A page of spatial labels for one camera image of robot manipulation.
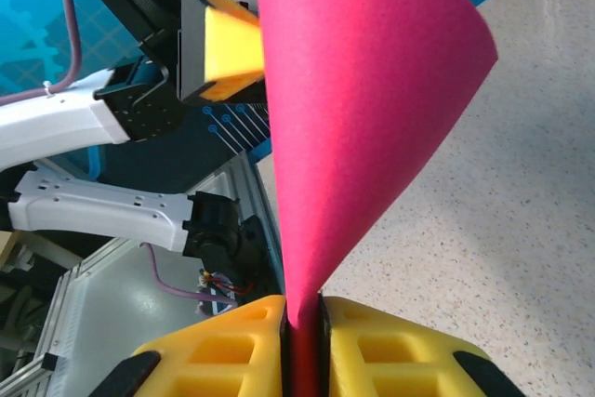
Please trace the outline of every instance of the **white floor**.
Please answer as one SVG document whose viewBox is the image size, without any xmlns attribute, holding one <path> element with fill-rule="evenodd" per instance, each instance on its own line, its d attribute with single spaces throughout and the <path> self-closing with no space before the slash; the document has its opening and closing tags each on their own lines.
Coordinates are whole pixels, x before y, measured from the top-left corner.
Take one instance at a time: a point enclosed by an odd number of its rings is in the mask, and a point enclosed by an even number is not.
<svg viewBox="0 0 595 397">
<path fill-rule="evenodd" d="M 499 63 L 325 293 L 474 342 L 530 396 L 595 396 L 595 0 L 480 10 Z"/>
</svg>

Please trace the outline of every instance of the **speckled floor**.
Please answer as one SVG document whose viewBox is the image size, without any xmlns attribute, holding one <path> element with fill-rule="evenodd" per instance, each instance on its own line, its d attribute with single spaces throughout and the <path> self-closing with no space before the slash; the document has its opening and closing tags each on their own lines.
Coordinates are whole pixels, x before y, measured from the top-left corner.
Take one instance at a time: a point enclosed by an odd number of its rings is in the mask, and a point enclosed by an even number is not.
<svg viewBox="0 0 595 397">
<path fill-rule="evenodd" d="M 325 293 L 477 344 L 530 396 L 595 396 L 595 0 L 480 10 L 499 63 Z"/>
</svg>

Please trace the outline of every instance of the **pink paper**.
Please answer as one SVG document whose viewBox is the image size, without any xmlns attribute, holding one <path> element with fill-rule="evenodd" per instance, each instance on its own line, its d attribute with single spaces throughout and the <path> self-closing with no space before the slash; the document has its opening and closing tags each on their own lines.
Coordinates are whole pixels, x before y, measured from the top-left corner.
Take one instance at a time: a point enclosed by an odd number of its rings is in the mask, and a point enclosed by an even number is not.
<svg viewBox="0 0 595 397">
<path fill-rule="evenodd" d="M 469 0 L 258 5 L 288 317 L 302 340 L 294 392 L 313 397 L 317 292 L 428 162 L 496 48 Z"/>
</svg>

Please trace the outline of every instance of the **purple cable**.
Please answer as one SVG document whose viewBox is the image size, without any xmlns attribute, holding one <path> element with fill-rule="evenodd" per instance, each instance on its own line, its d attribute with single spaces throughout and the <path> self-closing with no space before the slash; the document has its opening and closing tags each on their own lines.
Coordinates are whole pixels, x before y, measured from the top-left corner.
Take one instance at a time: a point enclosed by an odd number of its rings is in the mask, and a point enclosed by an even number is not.
<svg viewBox="0 0 595 397">
<path fill-rule="evenodd" d="M 157 286 L 166 293 L 171 295 L 176 295 L 177 297 L 181 298 L 190 298 L 196 299 L 199 301 L 208 301 L 208 302 L 220 302 L 222 304 L 228 304 L 233 309 L 238 307 L 238 303 L 231 298 L 220 297 L 217 295 L 209 295 L 207 293 L 200 293 L 200 292 L 188 292 L 186 290 L 182 290 L 180 288 L 172 287 L 171 285 L 167 285 L 164 283 L 161 278 L 159 277 L 159 272 L 157 271 L 157 259 L 155 259 L 155 249 L 151 244 L 148 242 L 143 242 L 140 246 L 147 247 L 149 251 L 149 255 L 151 256 L 151 264 L 152 264 L 152 275 L 155 278 L 155 282 Z"/>
<path fill-rule="evenodd" d="M 66 28 L 68 29 L 68 38 L 71 45 L 71 66 L 64 76 L 57 84 L 50 86 L 48 91 L 50 94 L 59 93 L 66 90 L 76 79 L 78 73 L 81 70 L 81 64 L 83 60 L 83 52 L 81 50 L 81 36 L 78 30 L 78 22 L 76 20 L 76 11 L 74 9 L 74 0 L 62 0 L 64 4 L 64 16 L 66 17 Z M 25 90 L 20 93 L 13 93 L 0 97 L 0 106 L 6 106 L 13 102 L 25 101 L 35 97 L 41 97 L 46 95 L 46 89 L 44 87 L 33 88 L 31 90 Z"/>
</svg>

